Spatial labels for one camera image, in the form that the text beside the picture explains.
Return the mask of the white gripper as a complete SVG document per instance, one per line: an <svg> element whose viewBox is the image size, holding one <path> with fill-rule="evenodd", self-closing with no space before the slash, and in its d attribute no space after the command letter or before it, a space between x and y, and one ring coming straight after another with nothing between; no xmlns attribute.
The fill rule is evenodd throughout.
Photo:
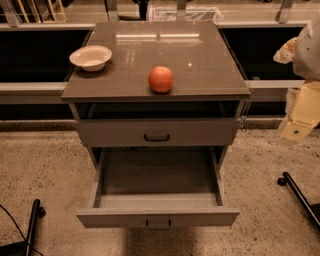
<svg viewBox="0 0 320 256"><path fill-rule="evenodd" d="M280 138L290 144L301 142L320 123L320 82L307 81L298 89L289 88L285 113Z"/></svg>

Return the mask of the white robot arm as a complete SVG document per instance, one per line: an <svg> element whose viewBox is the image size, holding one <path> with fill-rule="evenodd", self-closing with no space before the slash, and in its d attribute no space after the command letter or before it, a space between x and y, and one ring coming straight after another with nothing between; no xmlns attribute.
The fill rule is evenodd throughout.
<svg viewBox="0 0 320 256"><path fill-rule="evenodd" d="M298 89L287 91L286 116L280 138L296 144L320 123L320 17L315 16L300 32L293 51L293 71L304 79Z"/></svg>

